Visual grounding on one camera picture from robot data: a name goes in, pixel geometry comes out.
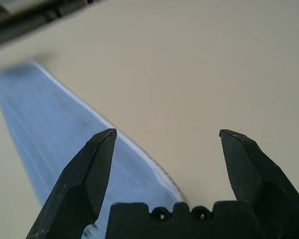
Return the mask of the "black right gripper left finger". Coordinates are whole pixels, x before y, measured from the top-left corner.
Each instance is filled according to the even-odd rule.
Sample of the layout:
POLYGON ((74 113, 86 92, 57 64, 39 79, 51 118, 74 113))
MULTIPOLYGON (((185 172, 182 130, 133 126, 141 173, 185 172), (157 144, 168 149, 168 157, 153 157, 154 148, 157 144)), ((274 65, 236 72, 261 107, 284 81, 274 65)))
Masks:
POLYGON ((29 239, 79 239, 98 219, 108 186, 117 131, 94 135, 61 172, 29 239))

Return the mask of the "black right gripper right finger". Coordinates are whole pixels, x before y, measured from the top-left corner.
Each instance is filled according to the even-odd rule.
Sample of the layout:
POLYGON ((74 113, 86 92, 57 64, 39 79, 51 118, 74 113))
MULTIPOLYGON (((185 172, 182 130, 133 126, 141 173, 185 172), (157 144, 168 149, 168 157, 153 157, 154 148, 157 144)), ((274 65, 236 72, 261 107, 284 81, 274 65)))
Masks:
POLYGON ((248 202, 269 239, 299 239, 299 193, 282 169, 246 135, 219 132, 231 188, 248 202))

